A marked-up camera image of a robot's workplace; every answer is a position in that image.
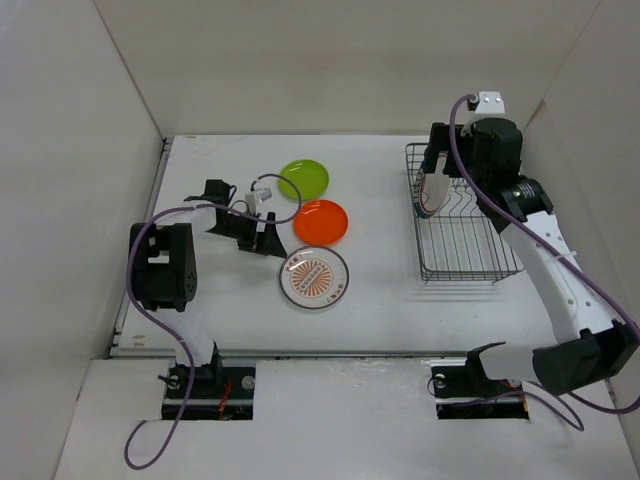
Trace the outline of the green rimmed white plate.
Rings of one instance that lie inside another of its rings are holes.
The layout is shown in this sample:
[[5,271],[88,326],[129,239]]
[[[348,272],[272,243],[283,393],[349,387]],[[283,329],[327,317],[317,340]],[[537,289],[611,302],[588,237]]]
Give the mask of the green rimmed white plate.
[[449,197],[451,178],[444,173],[446,158],[440,156],[431,173],[422,164],[413,182],[412,204],[416,215],[420,219],[433,217],[444,205]]

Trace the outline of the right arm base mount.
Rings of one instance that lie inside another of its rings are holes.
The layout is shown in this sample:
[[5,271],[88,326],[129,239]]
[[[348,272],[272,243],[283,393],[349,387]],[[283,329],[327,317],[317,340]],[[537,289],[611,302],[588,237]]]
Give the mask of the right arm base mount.
[[528,420],[523,389],[507,380],[475,381],[463,364],[433,363],[427,389],[439,420]]

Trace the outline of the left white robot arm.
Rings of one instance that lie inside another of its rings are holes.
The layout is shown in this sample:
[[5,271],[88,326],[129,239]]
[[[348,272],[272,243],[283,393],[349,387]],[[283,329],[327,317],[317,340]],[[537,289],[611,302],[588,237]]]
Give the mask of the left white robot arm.
[[244,252],[287,256],[276,214],[258,212],[271,190],[252,184],[238,200],[236,190],[209,179],[202,194],[130,229],[127,294],[134,308],[174,341],[176,363],[162,378],[173,399],[213,399],[232,388],[232,375],[224,371],[219,349],[203,326],[204,314],[189,305],[198,288],[194,236],[217,235],[235,240]]

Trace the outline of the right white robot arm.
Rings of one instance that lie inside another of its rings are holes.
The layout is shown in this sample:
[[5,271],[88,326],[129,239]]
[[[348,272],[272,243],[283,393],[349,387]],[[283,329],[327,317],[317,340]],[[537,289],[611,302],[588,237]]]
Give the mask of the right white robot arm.
[[550,346],[493,343],[471,350],[462,381],[483,394],[499,380],[534,381],[555,395],[617,376],[639,347],[639,328],[581,270],[542,185],[521,172],[523,135],[506,118],[470,126],[435,123],[422,175],[462,178],[476,204],[514,251],[552,324]]

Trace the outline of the orange sunburst patterned plate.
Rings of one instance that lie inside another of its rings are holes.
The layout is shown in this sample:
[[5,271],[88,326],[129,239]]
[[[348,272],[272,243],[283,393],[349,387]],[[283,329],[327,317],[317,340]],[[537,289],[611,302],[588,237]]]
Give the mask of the orange sunburst patterned plate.
[[350,284],[350,271],[335,250],[304,246],[285,259],[278,281],[280,291],[293,305],[319,311],[342,299]]

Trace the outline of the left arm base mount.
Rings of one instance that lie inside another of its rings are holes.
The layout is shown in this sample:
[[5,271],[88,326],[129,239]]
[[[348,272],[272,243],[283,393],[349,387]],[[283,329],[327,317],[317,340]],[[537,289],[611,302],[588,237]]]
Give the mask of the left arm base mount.
[[[196,380],[182,415],[183,420],[248,421],[253,419],[256,368],[225,366],[216,378],[209,378],[204,368]],[[186,393],[188,369],[176,365],[159,379],[165,384],[161,418],[174,420]]]

